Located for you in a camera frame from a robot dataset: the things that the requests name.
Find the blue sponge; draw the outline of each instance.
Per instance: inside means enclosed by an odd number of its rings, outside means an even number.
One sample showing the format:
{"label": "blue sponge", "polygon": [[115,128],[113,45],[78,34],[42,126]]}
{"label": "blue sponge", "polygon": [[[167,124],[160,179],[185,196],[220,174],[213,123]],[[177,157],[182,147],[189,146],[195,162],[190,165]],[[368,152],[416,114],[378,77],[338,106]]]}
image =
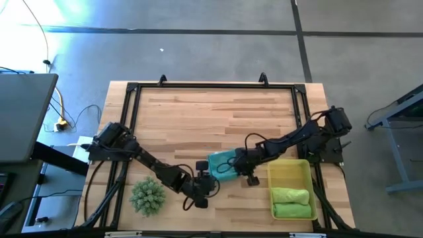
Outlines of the blue sponge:
{"label": "blue sponge", "polygon": [[229,162],[233,162],[235,156],[236,154],[234,149],[231,151],[222,151],[207,155],[210,174],[213,175],[219,182],[236,179],[238,177],[237,172],[235,172],[233,167],[227,164],[228,159]]}

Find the white cable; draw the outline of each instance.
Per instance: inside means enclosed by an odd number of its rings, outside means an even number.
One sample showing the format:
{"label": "white cable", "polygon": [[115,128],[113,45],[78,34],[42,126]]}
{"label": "white cable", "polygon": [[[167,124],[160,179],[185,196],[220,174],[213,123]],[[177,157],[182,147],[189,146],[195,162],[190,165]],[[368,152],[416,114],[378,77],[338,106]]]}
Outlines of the white cable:
{"label": "white cable", "polygon": [[[35,17],[35,14],[32,12],[31,8],[28,6],[28,4],[26,4],[25,0],[22,0],[22,2],[25,4],[26,8],[31,12],[31,15],[34,17],[35,21],[37,22],[38,26],[41,29],[42,35],[44,36],[44,41],[46,42],[46,60],[48,60],[48,42],[47,42],[47,37],[46,37],[46,33],[44,32],[44,29],[42,28],[40,22],[38,21],[38,19]],[[46,73],[48,73],[48,65],[46,64]],[[59,122],[61,122],[63,120],[63,118],[65,118],[65,114],[63,112],[63,100],[61,98],[61,94],[60,91],[57,87],[54,87],[54,91],[58,94],[59,96],[59,104],[60,104],[60,117],[59,117]]]}

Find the desk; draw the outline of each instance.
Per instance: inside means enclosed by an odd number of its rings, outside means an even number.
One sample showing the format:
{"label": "desk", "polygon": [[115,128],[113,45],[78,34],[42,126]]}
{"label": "desk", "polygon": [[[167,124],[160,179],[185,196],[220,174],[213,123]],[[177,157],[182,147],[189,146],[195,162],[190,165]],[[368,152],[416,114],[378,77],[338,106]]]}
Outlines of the desk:
{"label": "desk", "polygon": [[[56,74],[0,74],[0,172],[13,174],[0,210],[10,202],[38,195],[36,185],[41,182],[43,161],[80,175],[87,172],[86,163],[36,141],[57,80]],[[37,201],[41,198],[22,202],[22,212],[8,234],[20,233],[24,223],[33,223],[31,214],[36,215]]]}
{"label": "desk", "polygon": [[[120,120],[127,82],[110,82],[100,129],[107,122]],[[327,109],[322,84],[306,84],[311,113]],[[132,114],[129,106],[127,124]],[[142,89],[135,133],[138,142],[158,159],[170,163],[186,163],[193,168],[208,153],[243,147],[248,133],[278,138],[296,129],[291,93],[280,89]],[[260,138],[251,137],[249,146]],[[283,157],[296,157],[294,147]],[[91,186],[87,210],[91,214],[104,197],[110,162],[104,162]],[[87,183],[96,165],[91,165]],[[255,170],[260,185],[249,187],[245,178],[221,184],[219,194],[209,199],[208,209],[192,208],[184,212],[183,194],[165,189],[167,201],[159,215],[144,218],[136,214],[128,202],[132,186],[154,174],[137,161],[130,163],[119,230],[161,231],[312,231],[310,221],[274,220],[270,214],[267,189],[267,165]],[[348,193],[339,168],[322,164],[327,198],[344,221],[354,226]],[[83,223],[82,197],[76,225]],[[112,200],[108,220],[111,220]]]}

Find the green cloth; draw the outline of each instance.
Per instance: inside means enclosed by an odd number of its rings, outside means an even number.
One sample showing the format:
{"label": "green cloth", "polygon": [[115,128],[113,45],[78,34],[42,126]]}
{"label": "green cloth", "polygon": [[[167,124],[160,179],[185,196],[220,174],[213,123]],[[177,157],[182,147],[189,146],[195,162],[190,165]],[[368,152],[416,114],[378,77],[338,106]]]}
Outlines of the green cloth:
{"label": "green cloth", "polygon": [[275,218],[311,218],[310,205],[297,203],[273,204]]}
{"label": "green cloth", "polygon": [[310,194],[305,189],[272,188],[273,203],[295,202],[308,205]]}

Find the green succulent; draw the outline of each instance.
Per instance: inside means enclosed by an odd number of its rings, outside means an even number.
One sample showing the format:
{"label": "green succulent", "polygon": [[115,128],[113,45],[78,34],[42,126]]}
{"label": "green succulent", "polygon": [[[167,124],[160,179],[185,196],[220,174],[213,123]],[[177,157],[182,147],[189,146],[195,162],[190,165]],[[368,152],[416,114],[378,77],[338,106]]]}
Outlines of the green succulent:
{"label": "green succulent", "polygon": [[157,214],[166,198],[163,186],[151,177],[147,177],[142,182],[136,182],[132,188],[132,194],[130,202],[135,212],[141,211],[147,217]]}

